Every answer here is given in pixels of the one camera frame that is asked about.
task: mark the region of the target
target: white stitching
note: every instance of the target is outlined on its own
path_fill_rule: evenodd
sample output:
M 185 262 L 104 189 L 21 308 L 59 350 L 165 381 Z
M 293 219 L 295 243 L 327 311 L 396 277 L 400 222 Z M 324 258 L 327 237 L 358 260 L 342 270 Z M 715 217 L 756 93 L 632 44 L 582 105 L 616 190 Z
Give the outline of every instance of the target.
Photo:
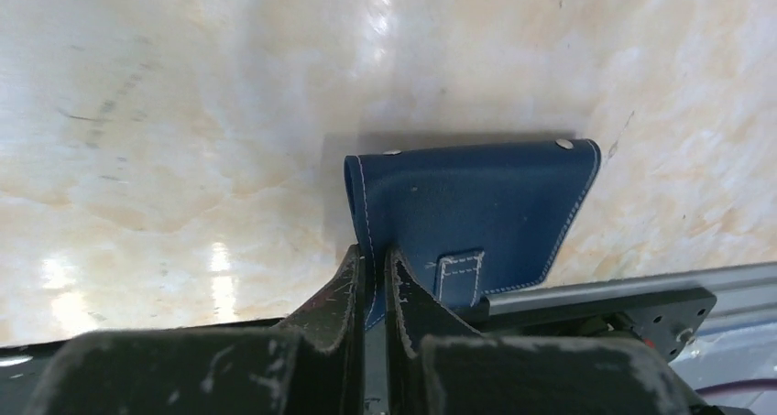
M 362 193 L 364 194 L 365 201 L 365 222 L 367 223 L 367 240 L 369 241 L 369 254 L 372 256 L 372 268 L 375 270 L 376 278 L 372 279 L 372 304 L 369 306 L 367 312 L 367 318 L 365 322 L 369 322 L 369 316 L 372 315 L 372 311 L 375 309 L 375 302 L 378 299 L 378 265 L 375 263 L 375 249 L 372 246 L 372 234 L 369 231 L 369 213 L 367 212 L 367 186 L 364 183 L 364 168 L 362 167 L 362 159 L 356 156 L 356 162 L 359 164 L 359 174 L 362 177 Z
M 505 287 L 501 289 L 489 289 L 489 290 L 483 291 L 483 294 L 504 293 L 506 291 L 513 291 L 514 289 L 524 289 L 526 287 L 531 287 L 542 282 L 545 279 L 545 277 L 548 275 L 548 271 L 550 271 L 551 269 L 551 264 L 553 262 L 553 259 L 556 257 L 556 253 L 558 252 L 559 247 L 561 246 L 564 235 L 566 234 L 566 231 L 569 229 L 570 225 L 572 225 L 572 217 L 574 217 L 577 211 L 580 209 L 583 199 L 588 194 L 588 191 L 591 189 L 591 185 L 594 183 L 594 177 L 596 176 L 596 171 L 599 168 L 599 154 L 596 152 L 596 147 L 594 146 L 593 143 L 591 143 L 590 139 L 586 139 L 585 142 L 587 142 L 588 145 L 591 147 L 591 149 L 594 150 L 594 166 L 591 168 L 591 173 L 588 175 L 588 181 L 585 183 L 585 187 L 583 188 L 583 191 L 580 192 L 580 195 L 577 197 L 577 201 L 572 206 L 572 210 L 569 212 L 569 216 L 566 217 L 566 223 L 564 224 L 564 227 L 562 227 L 561 233 L 556 238 L 556 244 L 553 247 L 553 250 L 551 250 L 551 254 L 548 256 L 548 260 L 545 261 L 545 266 L 542 268 L 542 274 L 540 275 L 540 280 L 536 280 L 533 282 L 526 282 L 523 284 L 513 285 L 512 287 Z
M 413 273 L 412 273 L 412 270 L 410 269 L 410 262 L 408 262 L 408 261 L 405 259 L 404 255 L 401 255 L 401 254 L 399 254 L 399 255 L 390 254 L 390 255 L 391 255 L 391 264 L 397 264 L 397 263 L 404 264 L 404 265 L 405 265 L 405 272 L 408 274 L 408 276 L 410 276 L 410 278 L 413 280 L 413 282 L 415 282 L 415 284 L 416 284 L 417 286 L 421 287 L 421 289 L 422 289 L 423 291 L 425 291 L 425 292 L 426 292 L 426 294 L 428 294 L 428 295 L 429 295 L 429 297 L 430 297 L 430 298 L 432 298 L 432 300 L 434 300 L 435 302 L 437 302 L 437 304 L 438 304 L 438 305 L 440 305 L 441 307 L 443 307 L 443 310 L 447 311 L 447 312 L 448 312 L 448 314 L 450 314 L 450 315 L 454 316 L 454 319 L 456 319 L 456 320 L 458 320 L 459 322 L 463 323 L 463 324 L 464 324 L 464 326 L 466 326 L 467 328 L 469 328 L 469 329 L 470 329 L 470 330 L 471 330 L 473 333 L 475 333 L 475 334 L 479 334 L 479 335 L 480 335 L 480 331 L 478 331 L 478 330 L 476 330 L 475 328 L 473 328 L 473 327 L 469 326 L 469 323 L 467 323 L 467 322 L 464 322 L 464 320 L 462 320 L 462 318 L 461 318 L 461 317 L 459 317 L 459 316 L 458 316 L 458 315 L 457 315 L 455 312 L 451 311 L 451 310 L 450 310 L 448 307 L 446 307 L 445 305 L 443 305 L 443 303 L 442 303 L 442 302 L 440 302 L 439 300 L 437 300 L 437 298 L 435 298 L 435 297 L 434 297 L 434 295 L 433 295 L 433 294 L 431 294 L 431 293 L 430 293 L 430 292 L 429 292 L 429 291 L 426 289 L 426 287 L 424 287 L 424 286 L 423 286 L 423 284 L 421 284 L 421 283 L 420 283 L 420 282 L 419 282 L 419 281 L 416 279 L 415 275 L 413 275 Z
M 480 252 L 477 258 L 477 265 L 475 266 L 475 287 L 472 289 L 472 300 L 469 301 L 469 306 L 475 306 L 475 300 L 477 299 L 477 284 L 480 281 L 480 268 L 483 267 L 483 255 L 486 252 Z
M 466 270 L 449 271 L 449 272 L 445 273 L 445 275 L 447 275 L 447 276 L 460 275 L 462 273 L 469 273 L 470 271 L 475 271 L 475 270 L 476 270 L 476 268 L 468 268 Z
M 475 271 L 475 286 L 473 287 L 472 291 L 472 300 L 469 301 L 469 306 L 475 305 L 475 300 L 477 298 L 477 284 L 480 281 L 480 268 L 483 266 L 483 255 L 485 255 L 486 252 L 480 251 L 477 256 L 474 257 L 462 257 L 459 259 L 451 259 L 450 257 L 443 257 L 440 259 L 440 301 L 443 301 L 443 280 L 446 276 L 452 276 L 452 275 L 460 275 L 462 273 L 469 273 L 471 271 Z M 477 263 L 474 268 L 466 268 L 463 270 L 456 270 L 451 271 L 448 273 L 445 273 L 445 267 L 452 265 L 452 264 L 458 264 L 461 262 L 466 261 L 472 261 L 476 260 Z
M 380 323 L 380 321 L 382 321 L 384 317 L 386 317 L 386 313 L 385 313 L 385 312 L 381 313 L 381 314 L 378 316 L 378 318 L 377 318 L 377 319 L 375 319 L 375 321 L 374 321 L 374 322 L 372 322 L 372 324 L 371 324 L 371 325 L 368 325 L 368 326 L 367 326 L 367 328 L 365 329 L 365 331 L 369 331 L 369 330 L 371 330 L 371 329 L 372 329 L 372 327 L 373 327 L 373 326 L 375 326 L 375 325 L 377 325 L 378 323 Z

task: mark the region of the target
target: blue leather wallet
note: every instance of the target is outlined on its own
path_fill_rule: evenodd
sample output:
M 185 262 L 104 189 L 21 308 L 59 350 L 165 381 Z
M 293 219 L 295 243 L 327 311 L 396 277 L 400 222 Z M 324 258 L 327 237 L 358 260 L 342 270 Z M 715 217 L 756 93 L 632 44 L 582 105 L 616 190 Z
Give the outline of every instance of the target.
M 366 325 L 385 315 L 386 251 L 451 309 L 548 275 L 601 161 L 592 140 L 445 147 L 345 158 L 366 260 Z

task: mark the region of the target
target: marble surface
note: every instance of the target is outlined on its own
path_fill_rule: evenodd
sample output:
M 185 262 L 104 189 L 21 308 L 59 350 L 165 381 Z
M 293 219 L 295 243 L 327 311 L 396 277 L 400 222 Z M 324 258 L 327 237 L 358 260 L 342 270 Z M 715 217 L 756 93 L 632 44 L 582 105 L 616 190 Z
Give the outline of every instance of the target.
M 545 285 L 777 259 L 777 0 L 0 4 L 0 345 L 291 312 L 348 153 L 593 138 Z

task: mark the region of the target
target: black metal bracket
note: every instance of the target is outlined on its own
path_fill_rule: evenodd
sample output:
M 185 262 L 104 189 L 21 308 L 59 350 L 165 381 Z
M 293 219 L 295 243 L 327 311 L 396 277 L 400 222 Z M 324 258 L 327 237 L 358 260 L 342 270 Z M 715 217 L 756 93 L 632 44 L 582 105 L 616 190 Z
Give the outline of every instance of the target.
M 393 413 L 706 407 L 666 364 L 715 305 L 703 289 L 516 312 L 474 328 L 416 281 L 400 249 L 385 268 Z M 27 413 L 359 414 L 364 358 L 364 259 L 352 246 L 334 278 L 272 328 L 77 337 L 49 364 Z
M 519 335 L 587 337 L 627 332 L 671 362 L 695 339 L 716 301 L 706 289 L 682 289 L 515 311 L 474 326 L 483 332 Z

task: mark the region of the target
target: white marble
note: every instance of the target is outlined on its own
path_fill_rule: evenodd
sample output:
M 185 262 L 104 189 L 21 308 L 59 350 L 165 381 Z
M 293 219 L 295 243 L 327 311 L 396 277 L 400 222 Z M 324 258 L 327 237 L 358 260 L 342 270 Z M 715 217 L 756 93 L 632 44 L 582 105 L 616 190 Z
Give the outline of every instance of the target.
M 596 140 L 546 285 L 777 259 L 777 0 L 0 4 L 0 345 L 291 312 L 355 152 Z

